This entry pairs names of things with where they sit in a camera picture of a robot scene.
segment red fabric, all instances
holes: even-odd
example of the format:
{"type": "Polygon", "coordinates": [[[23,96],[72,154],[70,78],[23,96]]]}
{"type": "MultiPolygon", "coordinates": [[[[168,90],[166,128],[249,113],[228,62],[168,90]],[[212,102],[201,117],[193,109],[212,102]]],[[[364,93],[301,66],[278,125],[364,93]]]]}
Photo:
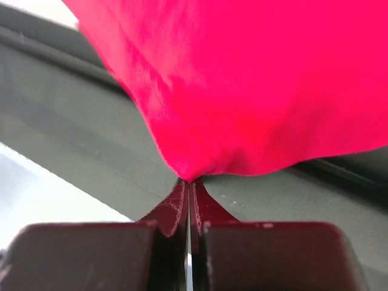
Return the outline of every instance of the red fabric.
{"type": "Polygon", "coordinates": [[[388,144],[386,0],[65,3],[184,179],[388,144]]]}

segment pink cloth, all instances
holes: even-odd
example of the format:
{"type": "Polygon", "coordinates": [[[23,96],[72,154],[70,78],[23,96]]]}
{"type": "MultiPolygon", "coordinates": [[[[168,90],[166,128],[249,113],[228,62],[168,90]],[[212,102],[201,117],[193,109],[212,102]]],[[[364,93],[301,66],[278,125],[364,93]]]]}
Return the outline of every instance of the pink cloth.
{"type": "Polygon", "coordinates": [[[388,144],[386,0],[65,3],[186,180],[388,144]]]}

